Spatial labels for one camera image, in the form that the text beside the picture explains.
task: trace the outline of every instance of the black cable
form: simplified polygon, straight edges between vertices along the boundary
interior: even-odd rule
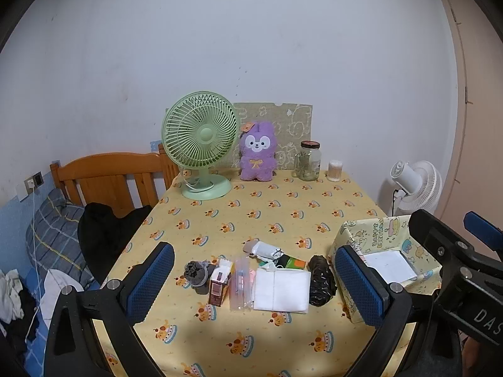
[[[393,191],[393,197],[391,197],[391,216],[395,215],[395,194],[398,193],[398,190]]]

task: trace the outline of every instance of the plush toy face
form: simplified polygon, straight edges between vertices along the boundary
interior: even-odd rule
[[[274,157],[276,136],[271,122],[257,122],[240,142],[241,153],[247,157]]]

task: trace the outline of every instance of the yellow bow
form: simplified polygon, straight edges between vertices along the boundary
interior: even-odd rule
[[[252,169],[258,169],[259,166],[263,163],[262,160],[250,160],[250,163],[253,164]]]

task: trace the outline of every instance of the orange tag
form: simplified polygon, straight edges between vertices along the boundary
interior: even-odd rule
[[[241,131],[242,132],[249,132],[250,129],[255,125],[254,122],[246,122],[243,126],[241,126]]]

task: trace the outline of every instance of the fan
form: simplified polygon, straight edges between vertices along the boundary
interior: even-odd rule
[[[227,99],[212,92],[183,97],[166,113],[161,136],[166,153],[182,172],[185,197],[210,200],[230,191],[229,180],[208,170],[237,138],[236,113]]]
[[[419,209],[434,212],[442,192],[442,177],[433,164],[418,161],[409,166],[400,160],[393,166],[390,174],[403,190],[394,198],[402,211],[407,214]]]

